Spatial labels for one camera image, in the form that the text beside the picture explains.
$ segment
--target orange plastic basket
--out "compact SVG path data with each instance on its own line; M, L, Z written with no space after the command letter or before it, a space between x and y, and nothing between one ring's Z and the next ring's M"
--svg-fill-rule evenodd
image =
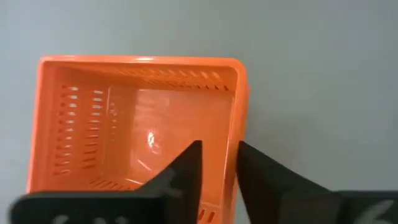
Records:
M134 190L203 141L199 223L232 223L248 84L230 58L40 61L28 192Z

